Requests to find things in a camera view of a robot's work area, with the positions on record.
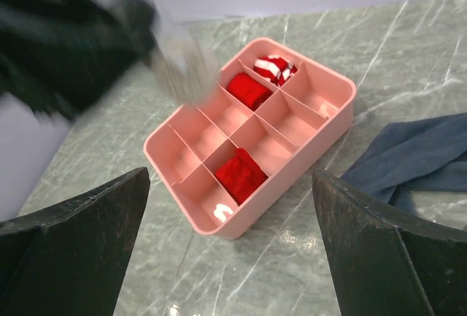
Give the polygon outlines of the red white striped cloth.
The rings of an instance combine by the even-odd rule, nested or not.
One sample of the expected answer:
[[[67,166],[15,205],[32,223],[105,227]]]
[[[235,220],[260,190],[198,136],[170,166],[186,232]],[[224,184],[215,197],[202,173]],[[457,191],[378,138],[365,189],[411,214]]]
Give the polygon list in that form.
[[[279,55],[267,55],[255,60],[253,70],[270,83],[280,87],[295,75],[298,68]]]

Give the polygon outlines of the pink divided tray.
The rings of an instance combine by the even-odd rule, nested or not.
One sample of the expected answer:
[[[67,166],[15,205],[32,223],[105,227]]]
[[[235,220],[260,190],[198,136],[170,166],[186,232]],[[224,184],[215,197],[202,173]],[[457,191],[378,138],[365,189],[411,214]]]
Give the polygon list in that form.
[[[267,55],[298,71],[283,86],[270,83],[253,70]],[[238,73],[273,92],[255,111],[226,90]],[[260,37],[223,67],[207,101],[178,108],[148,136],[144,154],[197,233],[236,239],[350,128],[355,95],[351,79]],[[236,148],[269,177],[242,205],[215,177]]]

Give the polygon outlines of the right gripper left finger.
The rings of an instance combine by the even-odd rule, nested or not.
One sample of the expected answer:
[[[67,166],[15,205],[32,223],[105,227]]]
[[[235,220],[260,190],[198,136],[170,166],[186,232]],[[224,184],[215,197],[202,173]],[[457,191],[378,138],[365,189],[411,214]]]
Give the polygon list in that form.
[[[1,315],[112,315],[149,189],[140,167],[1,222]]]

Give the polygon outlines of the red folded cloth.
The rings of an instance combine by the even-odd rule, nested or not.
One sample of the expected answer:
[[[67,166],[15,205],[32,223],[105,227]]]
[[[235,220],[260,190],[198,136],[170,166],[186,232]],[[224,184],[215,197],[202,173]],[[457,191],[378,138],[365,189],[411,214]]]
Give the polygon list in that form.
[[[238,73],[226,90],[252,111],[257,110],[273,92],[246,73]]]

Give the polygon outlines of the blue grey towel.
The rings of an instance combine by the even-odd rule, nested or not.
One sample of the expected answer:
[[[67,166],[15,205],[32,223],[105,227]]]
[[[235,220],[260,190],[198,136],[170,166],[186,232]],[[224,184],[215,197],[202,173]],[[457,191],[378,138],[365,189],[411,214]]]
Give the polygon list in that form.
[[[413,215],[413,191],[466,191],[466,113],[385,126],[341,176]]]

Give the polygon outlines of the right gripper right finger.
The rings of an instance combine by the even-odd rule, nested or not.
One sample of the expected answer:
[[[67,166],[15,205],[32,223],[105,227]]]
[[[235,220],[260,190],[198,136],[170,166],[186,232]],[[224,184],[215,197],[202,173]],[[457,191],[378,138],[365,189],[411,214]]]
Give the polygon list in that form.
[[[465,315],[466,232],[378,201],[323,170],[314,207],[342,315]]]

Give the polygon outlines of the oil bottle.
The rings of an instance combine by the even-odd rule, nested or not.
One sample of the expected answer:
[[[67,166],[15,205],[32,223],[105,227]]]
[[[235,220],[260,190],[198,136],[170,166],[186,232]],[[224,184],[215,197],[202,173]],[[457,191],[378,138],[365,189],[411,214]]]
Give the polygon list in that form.
[[[48,107],[68,119],[93,108],[143,63],[179,103],[193,104],[220,73],[215,54],[169,22],[152,0],[38,0],[51,27]]]

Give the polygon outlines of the red knitted cloth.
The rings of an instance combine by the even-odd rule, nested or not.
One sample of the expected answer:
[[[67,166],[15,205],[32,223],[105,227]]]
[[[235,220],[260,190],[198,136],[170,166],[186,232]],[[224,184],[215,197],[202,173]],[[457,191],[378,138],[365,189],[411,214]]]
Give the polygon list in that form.
[[[235,156],[215,172],[215,177],[238,205],[269,178],[244,148],[236,148]]]

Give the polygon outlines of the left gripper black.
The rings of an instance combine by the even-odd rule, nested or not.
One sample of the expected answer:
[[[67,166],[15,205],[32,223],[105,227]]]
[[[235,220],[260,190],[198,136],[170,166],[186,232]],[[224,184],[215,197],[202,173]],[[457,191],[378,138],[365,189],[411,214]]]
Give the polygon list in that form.
[[[1,0],[1,93],[75,119],[158,51],[150,0]]]

